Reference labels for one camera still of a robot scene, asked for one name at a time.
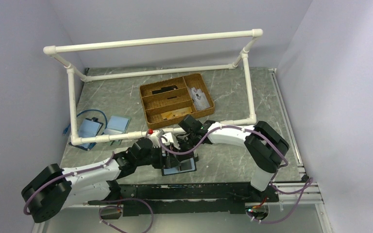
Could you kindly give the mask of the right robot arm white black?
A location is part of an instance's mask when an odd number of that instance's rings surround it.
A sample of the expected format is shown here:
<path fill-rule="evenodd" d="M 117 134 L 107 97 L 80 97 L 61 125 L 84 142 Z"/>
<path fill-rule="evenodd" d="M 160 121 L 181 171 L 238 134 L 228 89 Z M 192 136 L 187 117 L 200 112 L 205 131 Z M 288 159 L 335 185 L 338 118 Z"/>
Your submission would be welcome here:
<path fill-rule="evenodd" d="M 285 158 L 288 142 L 265 121 L 255 125 L 235 126 L 208 120 L 201 123 L 186 115 L 178 125 L 186 132 L 182 152 L 192 151 L 201 144 L 226 144 L 245 148 L 256 164 L 248 195 L 261 201 L 267 195 L 267 186 L 278 170 L 288 165 Z"/>

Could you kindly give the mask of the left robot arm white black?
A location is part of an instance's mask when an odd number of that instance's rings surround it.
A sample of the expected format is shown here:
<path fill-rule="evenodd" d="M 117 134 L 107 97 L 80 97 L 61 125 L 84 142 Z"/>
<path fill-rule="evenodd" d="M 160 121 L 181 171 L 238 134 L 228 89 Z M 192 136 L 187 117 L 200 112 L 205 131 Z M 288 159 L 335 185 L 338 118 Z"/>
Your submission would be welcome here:
<path fill-rule="evenodd" d="M 181 165 L 177 156 L 182 147 L 177 139 L 163 136 L 158 142 L 160 145 L 155 146 L 144 137 L 126 150 L 113 152 L 109 158 L 85 166 L 47 166 L 21 191 L 24 214 L 41 223 L 72 205 L 117 202 L 122 196 L 118 179 L 133 174 L 138 167 L 171 169 Z"/>

